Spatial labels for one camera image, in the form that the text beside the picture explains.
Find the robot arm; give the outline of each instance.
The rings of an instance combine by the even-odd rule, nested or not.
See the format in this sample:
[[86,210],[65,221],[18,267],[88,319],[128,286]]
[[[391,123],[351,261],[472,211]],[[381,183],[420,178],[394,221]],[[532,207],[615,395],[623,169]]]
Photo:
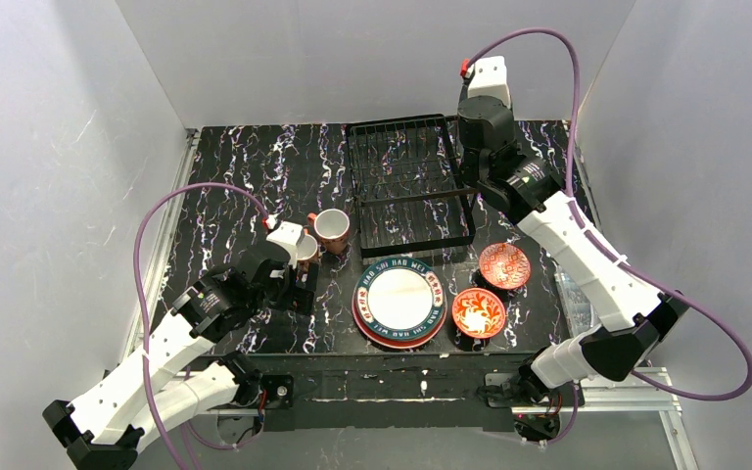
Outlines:
[[[174,302],[173,311],[151,332],[149,373],[155,391],[262,308],[311,312],[313,292],[297,282],[294,268],[303,236],[299,225],[281,222],[234,265],[213,268]],[[138,348],[91,390],[70,402],[55,400],[42,413],[76,468],[128,468],[154,439],[143,353]],[[259,378],[247,370],[240,358],[227,356],[195,379],[157,394],[166,427],[235,400],[241,384]]]
[[503,58],[481,59],[465,76],[458,107],[463,180],[563,266],[600,320],[591,330],[531,357],[512,384],[515,393],[537,402],[572,380],[594,375],[624,380],[664,339],[686,305],[600,253],[586,231],[617,255],[591,222],[578,226],[569,209],[572,199],[563,193],[553,168],[520,153]]

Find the black metal rack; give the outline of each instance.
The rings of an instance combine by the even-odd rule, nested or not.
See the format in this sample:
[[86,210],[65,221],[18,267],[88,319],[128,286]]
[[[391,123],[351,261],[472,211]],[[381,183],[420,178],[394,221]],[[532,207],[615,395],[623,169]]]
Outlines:
[[476,228],[443,115],[348,124],[361,256],[470,245]]

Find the plate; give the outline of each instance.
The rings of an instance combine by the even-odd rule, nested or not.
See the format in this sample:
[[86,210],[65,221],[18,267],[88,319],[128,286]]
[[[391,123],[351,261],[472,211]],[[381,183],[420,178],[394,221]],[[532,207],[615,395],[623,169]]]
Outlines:
[[352,297],[352,319],[355,321],[355,326],[358,327],[359,330],[361,330],[361,333],[364,334],[364,336],[367,337],[370,341],[373,343],[376,343],[377,345],[382,345],[386,348],[392,348],[395,350],[408,350],[412,348],[419,348],[425,343],[428,343],[431,341],[431,338],[434,338],[434,336],[437,335],[437,333],[440,331],[440,329],[443,327],[444,324],[446,324],[446,318],[443,315],[443,317],[440,319],[440,323],[431,330],[431,332],[423,337],[416,340],[411,341],[395,341],[395,340],[389,340],[387,338],[382,338],[381,336],[376,335],[372,331],[370,331],[369,328],[367,328],[364,325],[364,321],[361,319],[361,315],[358,313],[358,308],[356,308],[356,296],[353,294]]
[[454,323],[466,335],[485,340],[505,326],[503,302],[486,289],[472,288],[460,292],[451,307]]
[[354,295],[364,326],[392,341],[428,336],[445,316],[446,293],[440,279],[414,258],[372,264],[359,278]]
[[532,265],[523,250],[508,243],[488,245],[480,253],[479,265],[489,284],[506,291],[523,286],[532,274]]

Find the wall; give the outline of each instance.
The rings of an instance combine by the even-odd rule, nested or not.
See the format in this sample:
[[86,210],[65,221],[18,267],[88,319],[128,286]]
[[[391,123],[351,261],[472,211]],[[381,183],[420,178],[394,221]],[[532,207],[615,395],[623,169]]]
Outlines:
[[0,469],[72,468],[41,411],[116,365],[184,146],[113,1],[0,0]]
[[[454,114],[462,61],[511,30],[555,27],[592,82],[634,0],[117,0],[187,127]],[[519,117],[567,118],[563,45],[505,55]]]
[[[639,0],[579,137],[610,240],[752,349],[752,4]],[[695,312],[656,360],[692,391],[730,390],[745,373],[738,350]],[[682,403],[702,468],[752,468],[752,390]]]

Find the marble surface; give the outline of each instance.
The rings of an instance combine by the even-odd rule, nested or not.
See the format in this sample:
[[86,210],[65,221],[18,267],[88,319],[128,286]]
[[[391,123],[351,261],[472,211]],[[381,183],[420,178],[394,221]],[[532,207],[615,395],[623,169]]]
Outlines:
[[[525,152],[533,152],[562,169],[567,144],[560,121],[524,121],[518,138]],[[284,219],[306,224],[306,215],[337,208],[351,215],[351,247],[336,257],[321,254],[312,316],[263,311],[244,328],[214,347],[212,353],[383,353],[353,323],[353,287],[365,263],[358,250],[358,216],[346,166],[343,127],[339,124],[206,127],[193,163],[189,183],[220,181],[246,188],[267,209]],[[575,175],[580,204],[588,204]],[[489,341],[462,337],[447,314],[443,329],[419,351],[424,353],[528,353],[569,337],[554,281],[555,266],[531,239],[505,217],[478,200],[473,216],[474,244],[419,257],[437,271],[447,287],[450,305],[460,291],[471,287],[477,257],[488,244],[508,241],[524,250],[532,264],[526,286],[504,299],[507,321]],[[185,288],[214,265],[239,256],[262,236],[259,215],[239,195],[222,190],[190,193],[166,267],[156,323]]]

